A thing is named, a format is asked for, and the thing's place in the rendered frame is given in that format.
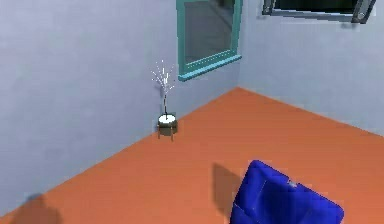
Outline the teal framed window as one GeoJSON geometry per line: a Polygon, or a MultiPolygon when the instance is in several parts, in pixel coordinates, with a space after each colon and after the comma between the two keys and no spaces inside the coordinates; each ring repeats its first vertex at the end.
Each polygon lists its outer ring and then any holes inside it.
{"type": "Polygon", "coordinates": [[[178,80],[238,61],[243,0],[176,0],[178,80]]]}

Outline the white house plant in pot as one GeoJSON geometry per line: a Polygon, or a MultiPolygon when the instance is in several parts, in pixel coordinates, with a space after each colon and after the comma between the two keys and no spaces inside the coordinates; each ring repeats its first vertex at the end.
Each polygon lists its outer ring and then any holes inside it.
{"type": "Polygon", "coordinates": [[[175,80],[172,78],[174,67],[167,68],[163,60],[156,63],[156,69],[151,71],[151,80],[156,83],[160,90],[162,99],[162,113],[157,118],[157,137],[169,136],[174,140],[174,135],[177,132],[178,121],[175,113],[168,111],[167,99],[169,92],[175,87],[175,80]]]}

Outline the grey framed window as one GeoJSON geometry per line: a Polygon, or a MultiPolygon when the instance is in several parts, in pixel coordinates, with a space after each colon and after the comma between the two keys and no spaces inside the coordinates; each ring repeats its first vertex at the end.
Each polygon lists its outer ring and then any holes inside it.
{"type": "Polygon", "coordinates": [[[264,0],[263,15],[366,24],[376,0],[264,0]]]}

